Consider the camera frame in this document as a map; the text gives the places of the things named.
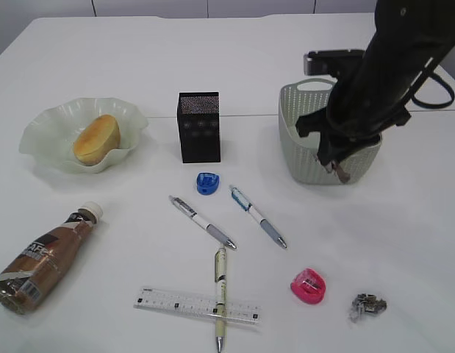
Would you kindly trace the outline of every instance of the bread roll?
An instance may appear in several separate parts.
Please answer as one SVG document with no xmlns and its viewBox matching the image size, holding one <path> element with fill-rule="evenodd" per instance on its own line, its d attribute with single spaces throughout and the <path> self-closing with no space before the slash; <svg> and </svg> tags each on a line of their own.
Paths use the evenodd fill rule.
<svg viewBox="0 0 455 353">
<path fill-rule="evenodd" d="M 85 165 L 100 163 L 112 149 L 119 147 L 121 134 L 112 115 L 95 119 L 74 142 L 74 154 Z"/>
</svg>

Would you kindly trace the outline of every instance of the black pen holder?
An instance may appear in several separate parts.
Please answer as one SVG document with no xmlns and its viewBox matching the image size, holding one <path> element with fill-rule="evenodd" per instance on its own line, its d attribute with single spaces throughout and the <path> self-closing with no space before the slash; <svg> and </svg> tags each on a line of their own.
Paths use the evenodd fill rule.
<svg viewBox="0 0 455 353">
<path fill-rule="evenodd" d="M 183 163 L 221 161 L 219 92 L 180 93 L 176 119 Z"/>
</svg>

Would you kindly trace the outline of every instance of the gray plastic basket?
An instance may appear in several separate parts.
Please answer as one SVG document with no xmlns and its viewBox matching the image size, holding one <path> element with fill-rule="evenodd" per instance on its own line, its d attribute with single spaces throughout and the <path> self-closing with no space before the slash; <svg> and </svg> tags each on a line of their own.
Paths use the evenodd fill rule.
<svg viewBox="0 0 455 353">
<path fill-rule="evenodd" d="M 330 84 L 329 90 L 299 90 L 298 86 L 322 82 Z M 291 175 L 298 182 L 319 185 L 340 185 L 335 173 L 327 173 L 316 160 L 320 134 L 313 132 L 307 138 L 300 138 L 295 123 L 299 116 L 313 113 L 327 105 L 334 83 L 326 79 L 306 79 L 284 86 L 279 94 L 279 137 Z M 348 182 L 357 182 L 368 171 L 381 147 L 381 142 L 353 154 L 341 162 L 344 171 L 351 175 Z"/>
</svg>

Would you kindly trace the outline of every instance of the white table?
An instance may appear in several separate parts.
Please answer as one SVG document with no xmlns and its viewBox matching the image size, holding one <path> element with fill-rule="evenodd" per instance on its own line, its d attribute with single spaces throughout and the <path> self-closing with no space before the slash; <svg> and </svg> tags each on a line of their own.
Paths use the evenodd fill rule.
<svg viewBox="0 0 455 353">
<path fill-rule="evenodd" d="M 228 296 L 263 306 L 257 329 L 228 327 L 226 353 L 455 352 L 455 112 L 415 113 L 385 132 L 368 174 L 348 187 L 294 182 L 272 116 L 222 118 L 222 163 L 213 165 L 183 165 L 176 119 L 151 119 L 140 148 L 99 175 L 18 155 L 26 120 L 0 131 L 0 270 L 82 202 L 101 203 L 105 215 L 37 312 L 0 306 L 1 353 L 214 352 L 213 324 L 132 308 L 141 285 L 214 293 L 218 245 L 169 194 L 232 236 Z M 214 195 L 197 194 L 199 171 L 221 175 Z M 281 230 L 287 251 L 233 202 L 229 183 Z M 317 306 L 289 289 L 308 266 L 328 285 Z M 347 309 L 362 291 L 389 308 L 353 325 Z"/>
<path fill-rule="evenodd" d="M 116 96 L 170 117 L 179 92 L 209 90 L 222 115 L 275 115 L 281 87 L 305 78 L 305 53 L 365 49 L 374 32 L 372 14 L 41 18 L 0 56 L 0 116 L 18 101 L 31 120 L 77 97 Z M 419 97 L 448 100 L 434 82 Z"/>
<path fill-rule="evenodd" d="M 62 174 L 17 151 L 35 115 L 77 96 L 119 96 L 169 116 L 179 91 L 219 90 L 223 114 L 275 114 L 279 88 L 302 77 L 304 52 L 362 46 L 371 32 L 369 15 L 35 21 L 0 57 L 0 271 L 82 202 L 100 203 L 105 215 L 36 313 L 0 306 L 0 353 L 214 352 L 213 324 L 132 308 L 141 285 L 214 293 L 217 244 L 168 194 L 232 236 L 228 296 L 263 306 L 257 329 L 228 327 L 226 353 L 455 352 L 455 112 L 414 113 L 385 132 L 368 174 L 347 187 L 294 182 L 272 115 L 222 118 L 216 165 L 181 163 L 174 118 L 150 119 L 140 147 L 98 175 Z M 206 43 L 212 50 L 202 54 L 223 58 L 219 65 L 195 64 Z M 221 175 L 216 194 L 197 194 L 199 171 Z M 231 200 L 229 183 L 281 230 L 287 251 Z M 289 289 L 308 266 L 327 281 L 318 306 Z M 347 309 L 362 291 L 389 309 L 351 325 Z"/>
</svg>

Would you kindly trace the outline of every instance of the ballpoint pen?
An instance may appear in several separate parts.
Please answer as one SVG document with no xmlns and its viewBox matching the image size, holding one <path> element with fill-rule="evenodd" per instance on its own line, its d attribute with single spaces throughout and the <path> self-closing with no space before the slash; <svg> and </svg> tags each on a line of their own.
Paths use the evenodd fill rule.
<svg viewBox="0 0 455 353">
<path fill-rule="evenodd" d="M 215 284 L 216 284 L 216 314 L 225 316 L 226 314 L 226 249 L 222 246 L 215 253 Z M 215 344 L 218 353 L 221 353 L 226 337 L 226 322 L 222 318 L 215 321 Z"/>
<path fill-rule="evenodd" d="M 222 231 L 220 231 L 216 226 L 214 226 L 214 224 L 211 224 L 210 222 L 202 218 L 198 213 L 196 213 L 196 211 L 193 208 L 188 206 L 186 202 L 184 202 L 178 197 L 169 196 L 168 198 L 176 208 L 178 208 L 185 215 L 191 218 L 196 224 L 198 224 L 202 229 L 206 230 L 206 232 L 211 234 L 214 238 L 219 240 L 223 245 L 228 246 L 231 249 L 237 248 L 234 242 L 227 235 L 222 233 Z"/>
<path fill-rule="evenodd" d="M 244 211 L 250 213 L 255 221 L 262 227 L 262 229 L 282 248 L 287 248 L 286 242 L 283 237 L 273 228 L 270 222 L 263 217 L 255 206 L 247 199 L 247 197 L 235 186 L 230 185 L 232 198 L 243 208 Z"/>
</svg>

